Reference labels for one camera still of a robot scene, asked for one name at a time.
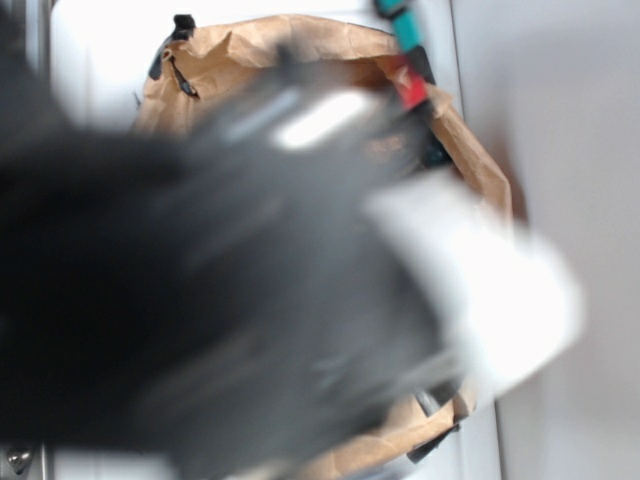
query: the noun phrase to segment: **red tag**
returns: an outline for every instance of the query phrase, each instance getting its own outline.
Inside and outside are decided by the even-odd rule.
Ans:
[[[410,66],[408,68],[409,85],[396,85],[404,107],[407,110],[413,110],[429,98],[429,90],[427,88],[427,82]]]

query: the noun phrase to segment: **crumpled paper bag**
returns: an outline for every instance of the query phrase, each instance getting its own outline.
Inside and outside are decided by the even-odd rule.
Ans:
[[[340,62],[352,85],[375,88],[407,81],[395,37],[380,30],[305,15],[201,27],[188,41],[174,42],[163,52],[162,76],[147,80],[133,130],[186,135],[218,102],[275,64],[278,42],[296,45],[305,62]],[[173,65],[198,97],[180,90]],[[455,111],[451,97],[433,86],[430,93],[436,107],[434,133],[469,186],[508,221],[512,206],[506,176]]]
[[[188,41],[162,53],[162,76],[148,79],[134,131],[186,135],[198,119],[232,95],[261,69],[275,65],[278,43],[299,47],[305,62],[339,62],[351,84],[376,88],[408,81],[395,37],[385,32],[324,18],[278,15],[196,28]],[[179,87],[176,70],[196,95]],[[467,184],[508,222],[511,188],[505,175],[452,106],[452,97],[430,85],[432,129]],[[303,468],[306,480],[333,480],[382,464],[448,431],[475,406],[473,389],[463,387],[439,412],[427,417],[414,397],[399,401],[379,429],[355,437]]]

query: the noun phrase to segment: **white wall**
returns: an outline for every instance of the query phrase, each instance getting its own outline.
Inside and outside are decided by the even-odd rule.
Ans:
[[[178,479],[177,473],[165,458],[135,453],[56,451],[54,469],[54,480]]]
[[[504,478],[638,479],[640,3],[452,4],[466,119],[590,309],[581,343],[499,403]]]

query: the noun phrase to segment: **teal strap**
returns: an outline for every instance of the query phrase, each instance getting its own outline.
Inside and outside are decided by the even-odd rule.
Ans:
[[[393,30],[398,38],[400,50],[405,53],[422,44],[418,22],[409,10],[405,10],[393,19]]]
[[[383,15],[390,15],[400,8],[403,8],[406,4],[406,0],[376,0],[378,4],[378,10]]]

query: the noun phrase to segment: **brown paper bag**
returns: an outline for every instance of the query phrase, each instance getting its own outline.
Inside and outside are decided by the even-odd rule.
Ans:
[[[301,15],[197,28],[190,40],[175,42],[163,52],[162,76],[147,81],[134,130],[187,134],[221,99],[275,64],[277,42],[301,46],[298,53],[305,62],[340,62],[350,83],[363,88],[403,83],[408,78],[398,60],[395,38],[379,30]],[[197,96],[180,90],[176,70]],[[511,189],[505,175],[455,111],[451,96],[433,86],[430,95],[434,133],[469,186],[508,221]],[[468,416],[474,405],[473,389],[468,386],[429,418],[415,398],[404,399],[390,410],[382,427],[321,456],[300,476],[332,480],[384,463],[446,432]]]

